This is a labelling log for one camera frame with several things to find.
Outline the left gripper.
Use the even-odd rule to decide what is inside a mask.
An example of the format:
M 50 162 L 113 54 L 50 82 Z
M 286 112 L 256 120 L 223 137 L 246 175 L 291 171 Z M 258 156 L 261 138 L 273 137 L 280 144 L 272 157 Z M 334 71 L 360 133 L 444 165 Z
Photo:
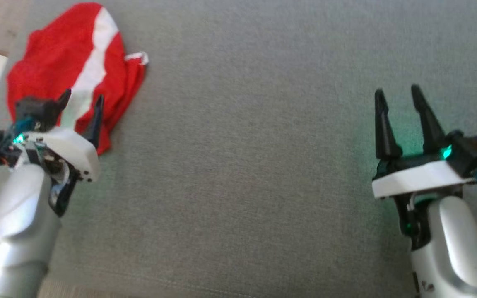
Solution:
M 68 88 L 56 100 L 57 125 L 71 94 Z M 77 183 L 96 182 L 100 177 L 96 150 L 100 146 L 103 113 L 104 95 L 100 94 L 83 136 L 68 128 L 53 127 L 47 132 L 23 132 L 15 137 L 15 147 L 22 152 L 17 166 L 34 164 L 47 174 L 51 182 L 48 204 L 58 217 L 66 213 Z

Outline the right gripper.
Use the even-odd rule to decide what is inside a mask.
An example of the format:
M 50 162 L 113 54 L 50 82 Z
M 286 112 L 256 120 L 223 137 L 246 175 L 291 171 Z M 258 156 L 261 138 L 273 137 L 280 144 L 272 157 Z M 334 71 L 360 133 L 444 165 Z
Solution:
M 419 85 L 411 85 L 413 104 L 419 113 L 423 152 L 430 156 L 403 155 L 396 143 L 388 117 L 388 104 L 382 89 L 375 91 L 375 149 L 380 161 L 372 179 L 372 194 L 377 200 L 394 202 L 400 234 L 409 240 L 410 251 L 430 243 L 449 251 L 471 250 L 477 245 L 477 226 L 463 199 L 463 188 L 475 185 L 471 175 L 462 177 L 438 153 L 447 146 L 445 132 Z

